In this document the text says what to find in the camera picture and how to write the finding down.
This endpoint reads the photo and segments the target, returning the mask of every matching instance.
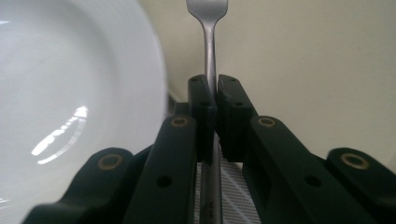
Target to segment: screw hole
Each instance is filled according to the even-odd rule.
[[[312,176],[312,175],[306,176],[305,182],[308,185],[315,187],[315,188],[320,188],[320,186],[321,186],[321,181],[317,177]]]
[[[167,188],[172,185],[172,178],[168,175],[158,177],[157,186],[160,188]]]

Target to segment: metal fork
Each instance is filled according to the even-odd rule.
[[[186,0],[187,8],[204,28],[205,75],[213,99],[216,100],[217,78],[215,60],[215,26],[228,9],[228,0]],[[215,134],[211,158],[202,162],[201,175],[201,224],[222,223],[221,175],[219,165],[219,137]]]

